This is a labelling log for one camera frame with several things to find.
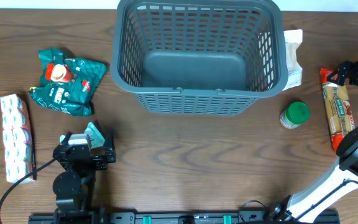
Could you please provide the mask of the orange pasta pack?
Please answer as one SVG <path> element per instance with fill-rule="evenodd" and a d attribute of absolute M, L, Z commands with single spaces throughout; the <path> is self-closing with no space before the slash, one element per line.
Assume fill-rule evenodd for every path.
<path fill-rule="evenodd" d="M 319 75 L 321 77 L 323 100 L 326 108 L 331 144 L 333 150 L 337 151 L 344 137 L 355 129 L 356 126 L 352 116 L 346 86 L 327 81 L 327 77 L 332 72 L 330 69 L 321 68 Z"/>

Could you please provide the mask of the white paper pouch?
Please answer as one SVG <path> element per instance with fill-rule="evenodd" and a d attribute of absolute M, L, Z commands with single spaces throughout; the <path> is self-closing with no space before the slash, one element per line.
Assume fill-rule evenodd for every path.
<path fill-rule="evenodd" d="M 303 41 L 303 31 L 301 29 L 286 30 L 284 32 L 286 47 L 286 63 L 288 69 L 288 81 L 283 89 L 300 86 L 302 83 L 303 68 L 299 65 L 296 56 L 296 50 Z"/>

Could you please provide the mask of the green lid jar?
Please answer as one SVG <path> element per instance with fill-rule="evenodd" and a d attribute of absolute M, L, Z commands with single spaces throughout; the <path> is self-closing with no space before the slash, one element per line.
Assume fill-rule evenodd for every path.
<path fill-rule="evenodd" d="M 296 101 L 291 103 L 279 117 L 279 121 L 284 128 L 295 129 L 308 121 L 310 118 L 310 109 L 301 102 Z"/>

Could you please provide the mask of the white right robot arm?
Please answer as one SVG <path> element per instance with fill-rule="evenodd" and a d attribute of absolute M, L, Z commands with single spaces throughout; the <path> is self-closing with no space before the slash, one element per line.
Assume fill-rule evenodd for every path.
<path fill-rule="evenodd" d="M 335 70 L 322 68 L 319 74 L 336 160 L 311 186 L 278 204 L 266 217 L 269 222 L 331 222 L 324 210 L 358 189 L 358 126 L 345 86 L 358 86 L 358 62 L 344 61 Z"/>

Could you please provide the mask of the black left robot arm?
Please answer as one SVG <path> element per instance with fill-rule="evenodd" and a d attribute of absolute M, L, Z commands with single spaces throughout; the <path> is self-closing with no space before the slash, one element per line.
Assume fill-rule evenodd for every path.
<path fill-rule="evenodd" d="M 109 223 L 104 208 L 91 208 L 96 171 L 106 170 L 116 161 L 114 134 L 105 137 L 101 146 L 104 154 L 91 155 L 91 141 L 87 134 L 68 133 L 53 150 L 53 158 L 64 168 L 53 182 L 57 209 L 55 223 Z"/>

